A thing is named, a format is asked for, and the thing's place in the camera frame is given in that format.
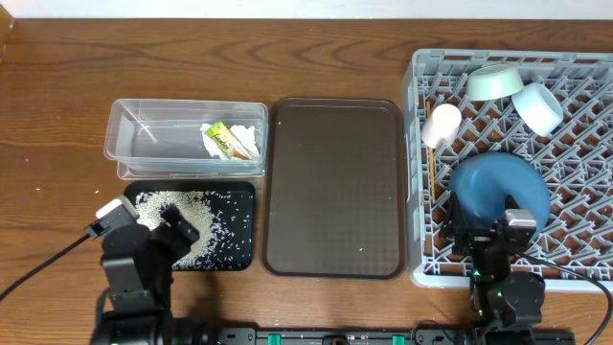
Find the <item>dark blue plate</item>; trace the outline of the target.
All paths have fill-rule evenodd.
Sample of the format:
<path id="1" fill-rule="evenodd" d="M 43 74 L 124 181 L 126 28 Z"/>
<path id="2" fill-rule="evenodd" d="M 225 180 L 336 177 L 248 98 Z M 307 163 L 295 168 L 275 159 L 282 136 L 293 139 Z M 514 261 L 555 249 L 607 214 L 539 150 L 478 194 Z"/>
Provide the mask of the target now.
<path id="1" fill-rule="evenodd" d="M 469 225 L 490 227 L 501 219 L 512 196 L 520 209 L 531 211 L 536 231 L 547 224 L 550 192 L 542 175 L 523 158 L 504 152 L 478 154 L 463 161 L 451 174 L 449 190 L 460 200 Z"/>

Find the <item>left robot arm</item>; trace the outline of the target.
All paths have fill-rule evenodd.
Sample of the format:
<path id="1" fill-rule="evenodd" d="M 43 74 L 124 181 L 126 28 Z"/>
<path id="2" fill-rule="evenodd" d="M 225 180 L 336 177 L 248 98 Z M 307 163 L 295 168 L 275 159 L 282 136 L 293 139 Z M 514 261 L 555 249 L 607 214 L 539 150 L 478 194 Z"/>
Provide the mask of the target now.
<path id="1" fill-rule="evenodd" d="M 172 267 L 199 240 L 196 229 L 171 205 L 153 230 L 138 222 L 126 199 L 115 199 L 85 228 L 102 238 L 101 265 L 109 288 L 99 299 L 92 344 L 205 345 L 204 323 L 171 314 Z"/>

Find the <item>pink plastic cup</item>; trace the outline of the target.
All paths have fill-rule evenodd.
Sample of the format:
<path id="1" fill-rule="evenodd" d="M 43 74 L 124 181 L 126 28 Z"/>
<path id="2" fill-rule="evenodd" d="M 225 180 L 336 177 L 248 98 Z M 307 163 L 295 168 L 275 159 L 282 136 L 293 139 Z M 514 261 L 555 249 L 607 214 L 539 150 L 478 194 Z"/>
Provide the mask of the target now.
<path id="1" fill-rule="evenodd" d="M 443 143 L 452 145 L 458 135 L 462 119 L 462 113 L 457 106 L 448 103 L 438 105 L 421 128 L 422 142 L 431 149 L 436 149 Z"/>

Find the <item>mint green bowl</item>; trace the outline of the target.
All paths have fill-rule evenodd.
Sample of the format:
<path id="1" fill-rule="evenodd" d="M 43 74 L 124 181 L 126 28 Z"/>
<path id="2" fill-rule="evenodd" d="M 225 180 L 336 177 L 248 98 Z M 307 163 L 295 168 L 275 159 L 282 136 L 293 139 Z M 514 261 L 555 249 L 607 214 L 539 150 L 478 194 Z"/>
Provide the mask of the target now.
<path id="1" fill-rule="evenodd" d="M 482 67 L 469 74 L 466 81 L 467 96 L 477 102 L 504 98 L 523 88 L 518 70 L 508 64 Z"/>

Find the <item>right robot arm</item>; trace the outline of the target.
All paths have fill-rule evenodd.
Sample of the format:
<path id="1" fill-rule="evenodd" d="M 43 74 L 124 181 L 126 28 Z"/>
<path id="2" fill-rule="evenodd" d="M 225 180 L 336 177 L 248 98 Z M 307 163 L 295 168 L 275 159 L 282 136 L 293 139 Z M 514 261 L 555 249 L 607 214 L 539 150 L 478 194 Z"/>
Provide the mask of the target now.
<path id="1" fill-rule="evenodd" d="M 460 199 L 451 195 L 440 231 L 452 253 L 469 257 L 470 305 L 480 319 L 457 333 L 456 344 L 535 344 L 533 326 L 542 321 L 545 282 L 540 276 L 511 270 L 511 256 L 528 248 L 537 222 L 511 195 L 507 209 L 490 227 L 468 223 Z"/>

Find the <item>green yellow snack wrapper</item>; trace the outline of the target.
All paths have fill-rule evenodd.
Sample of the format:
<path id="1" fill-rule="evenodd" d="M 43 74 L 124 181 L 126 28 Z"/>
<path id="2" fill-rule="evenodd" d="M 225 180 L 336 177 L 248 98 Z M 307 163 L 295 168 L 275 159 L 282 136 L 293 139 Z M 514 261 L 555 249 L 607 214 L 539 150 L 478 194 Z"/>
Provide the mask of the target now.
<path id="1" fill-rule="evenodd" d="M 212 139 L 226 158 L 251 160 L 253 154 L 242 144 L 238 137 L 222 122 L 214 123 L 204 130 L 204 134 Z"/>

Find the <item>light blue small bowl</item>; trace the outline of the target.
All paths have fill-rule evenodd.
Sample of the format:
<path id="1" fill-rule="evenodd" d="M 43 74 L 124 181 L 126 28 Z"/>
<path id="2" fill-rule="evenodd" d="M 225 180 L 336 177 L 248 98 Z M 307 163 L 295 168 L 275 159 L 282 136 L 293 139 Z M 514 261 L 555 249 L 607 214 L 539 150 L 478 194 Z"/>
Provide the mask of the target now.
<path id="1" fill-rule="evenodd" d="M 563 120 L 561 105 L 543 84 L 528 84 L 511 100 L 523 122 L 541 137 L 549 136 Z"/>

